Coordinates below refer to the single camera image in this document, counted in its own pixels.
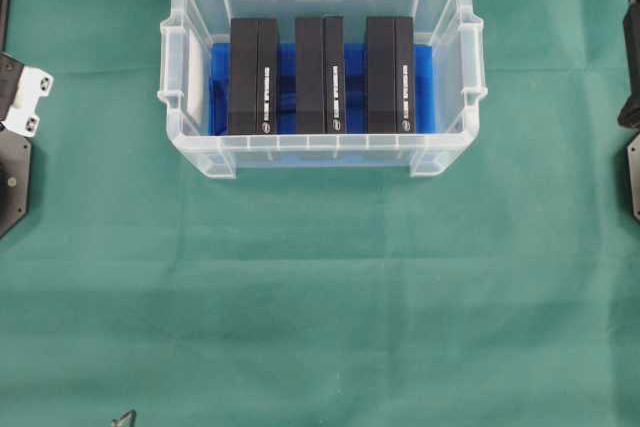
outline white plastic part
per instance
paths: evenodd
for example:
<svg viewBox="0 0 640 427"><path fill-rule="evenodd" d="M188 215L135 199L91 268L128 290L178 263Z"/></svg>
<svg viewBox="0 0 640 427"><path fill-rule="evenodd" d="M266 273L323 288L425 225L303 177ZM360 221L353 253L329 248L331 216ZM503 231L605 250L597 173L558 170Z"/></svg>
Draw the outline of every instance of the white plastic part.
<svg viewBox="0 0 640 427"><path fill-rule="evenodd" d="M48 97L53 77L47 72L25 66L18 81L18 91L6 119L2 122L11 132L23 137L33 137L38 131L40 117L36 107L40 97Z"/></svg>

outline clear plastic storage box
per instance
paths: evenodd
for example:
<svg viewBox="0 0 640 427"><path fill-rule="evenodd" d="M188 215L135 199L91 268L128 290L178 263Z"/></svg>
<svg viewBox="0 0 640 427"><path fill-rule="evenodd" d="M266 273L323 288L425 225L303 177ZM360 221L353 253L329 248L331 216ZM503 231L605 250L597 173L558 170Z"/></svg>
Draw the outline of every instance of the clear plastic storage box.
<svg viewBox="0 0 640 427"><path fill-rule="evenodd" d="M414 19L416 44L432 47L435 132L429 134L209 135L212 46L229 42L232 17L278 20L294 42L295 18L342 15L344 39L362 42L366 17ZM483 21L472 0L171 0L162 22L158 97L167 135L203 174L234 178L244 167L408 166L412 176L443 172L473 142L486 96Z"/></svg>

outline green cloth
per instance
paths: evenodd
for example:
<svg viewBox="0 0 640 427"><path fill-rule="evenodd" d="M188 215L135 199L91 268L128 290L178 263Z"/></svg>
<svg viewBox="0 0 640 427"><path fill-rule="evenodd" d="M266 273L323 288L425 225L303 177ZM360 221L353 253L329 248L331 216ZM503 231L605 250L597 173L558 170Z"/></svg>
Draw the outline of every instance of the green cloth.
<svg viewBox="0 0 640 427"><path fill-rule="evenodd" d="M0 425L638 425L626 0L474 4L489 96L443 175L211 181L156 99L169 0L12 0L56 81L0 241Z"/></svg>

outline black battery pack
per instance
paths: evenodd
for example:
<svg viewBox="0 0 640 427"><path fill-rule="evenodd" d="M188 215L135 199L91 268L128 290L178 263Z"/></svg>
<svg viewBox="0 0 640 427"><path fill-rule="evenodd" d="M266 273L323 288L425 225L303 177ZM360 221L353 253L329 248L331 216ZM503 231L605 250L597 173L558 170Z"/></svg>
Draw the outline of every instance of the black battery pack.
<svg viewBox="0 0 640 427"><path fill-rule="evenodd" d="M416 131L416 74L413 60L413 19L396 17L396 128Z"/></svg>
<svg viewBox="0 0 640 427"><path fill-rule="evenodd" d="M328 134L347 132L342 17L324 18L325 119Z"/></svg>
<svg viewBox="0 0 640 427"><path fill-rule="evenodd" d="M296 18L296 133L324 134L324 21Z"/></svg>
<svg viewBox="0 0 640 427"><path fill-rule="evenodd" d="M395 19L367 17L367 131L396 132Z"/></svg>
<svg viewBox="0 0 640 427"><path fill-rule="evenodd" d="M278 26L274 19L231 19L230 135L277 133Z"/></svg>
<svg viewBox="0 0 640 427"><path fill-rule="evenodd" d="M258 25L258 114L256 133L277 134L278 24L260 19Z"/></svg>
<svg viewBox="0 0 640 427"><path fill-rule="evenodd" d="M366 40L368 132L415 132L413 19L368 17Z"/></svg>

